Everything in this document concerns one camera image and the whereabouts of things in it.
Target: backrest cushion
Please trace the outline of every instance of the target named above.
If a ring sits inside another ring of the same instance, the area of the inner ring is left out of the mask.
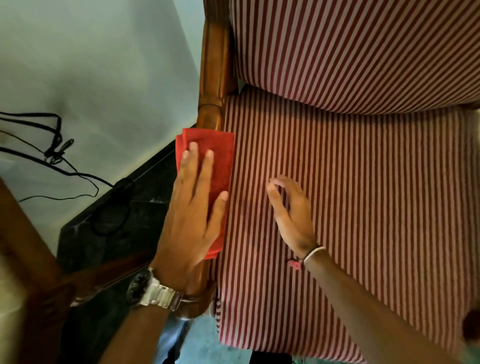
[[[480,0],[230,0],[237,74],[325,110],[480,98]]]

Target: red microfiber towel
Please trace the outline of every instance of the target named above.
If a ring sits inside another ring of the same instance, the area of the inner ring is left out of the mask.
[[[188,145],[191,142],[196,142],[198,144],[199,172],[207,150],[211,149],[214,152],[212,182],[210,185],[210,195],[208,196],[208,214],[210,215],[213,202],[216,200],[220,192],[228,191],[230,193],[230,177],[232,174],[235,136],[233,133],[219,132],[211,129],[183,129],[182,135],[177,135],[175,138],[177,171],[180,167],[180,160],[183,151],[188,148]],[[223,248],[227,210],[228,205],[225,209],[225,215],[223,216],[220,235],[208,250],[205,259],[216,258],[218,252]]]

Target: left hand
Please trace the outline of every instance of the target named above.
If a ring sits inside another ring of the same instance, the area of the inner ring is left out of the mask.
[[[161,284],[177,291],[184,290],[189,273],[205,258],[220,234],[228,192],[220,193],[207,220],[213,162],[213,151],[209,150],[197,178],[198,145],[190,143],[190,150],[183,153],[173,185],[170,206],[151,267]]]

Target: right hand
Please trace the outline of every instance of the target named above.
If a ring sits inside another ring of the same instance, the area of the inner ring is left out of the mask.
[[[283,206],[276,186],[285,188],[290,199],[290,212]],[[267,183],[267,193],[280,235],[295,255],[303,259],[318,246],[313,233],[310,201],[298,183],[285,176],[271,178]]]

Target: striped upholstery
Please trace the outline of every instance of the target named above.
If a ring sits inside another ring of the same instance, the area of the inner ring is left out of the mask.
[[[227,101],[236,135],[224,250],[212,264],[222,343],[358,362],[307,272],[294,272],[264,190],[280,173],[312,201],[314,229],[349,274],[454,352],[479,283],[477,113],[346,115],[247,87]]]
[[[324,110],[480,97],[480,0],[230,0],[237,74]]]

